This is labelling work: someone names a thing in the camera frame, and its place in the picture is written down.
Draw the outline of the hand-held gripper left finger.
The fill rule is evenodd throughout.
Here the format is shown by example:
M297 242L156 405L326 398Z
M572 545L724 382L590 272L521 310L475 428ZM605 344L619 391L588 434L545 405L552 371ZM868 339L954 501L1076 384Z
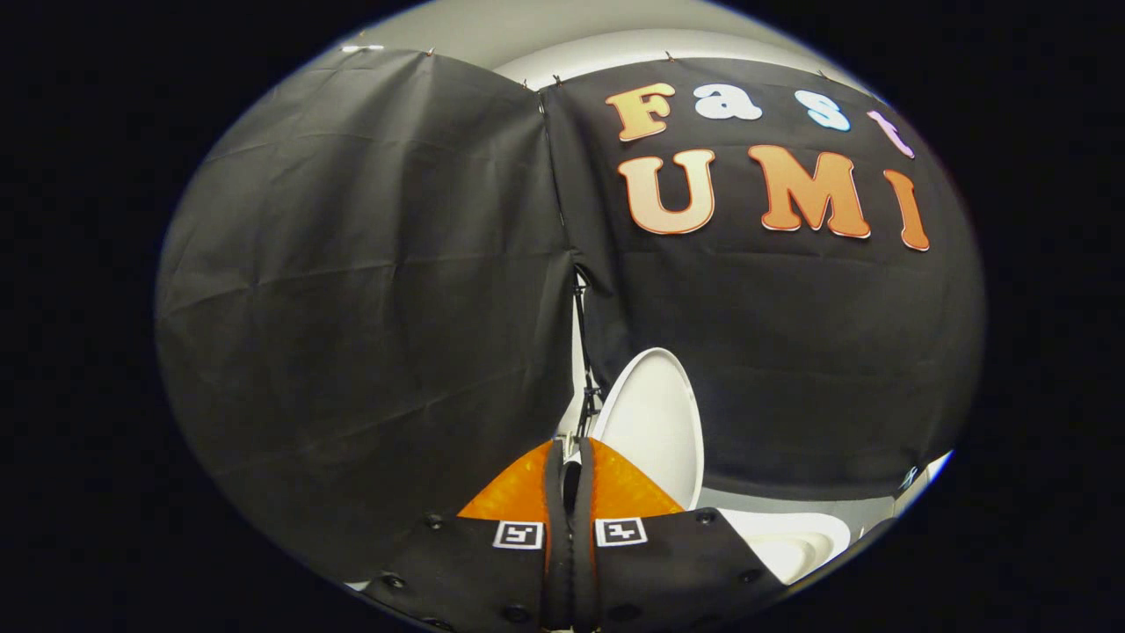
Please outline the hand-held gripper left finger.
M543 442L460 512L426 514L362 593L447 632L569 629L573 549L561 468L562 442Z

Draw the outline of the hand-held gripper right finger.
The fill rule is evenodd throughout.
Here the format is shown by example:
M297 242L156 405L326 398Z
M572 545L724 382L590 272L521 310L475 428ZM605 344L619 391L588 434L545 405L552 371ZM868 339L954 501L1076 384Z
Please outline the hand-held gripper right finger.
M576 632L708 632L788 593L714 508L683 510L595 440L573 514Z

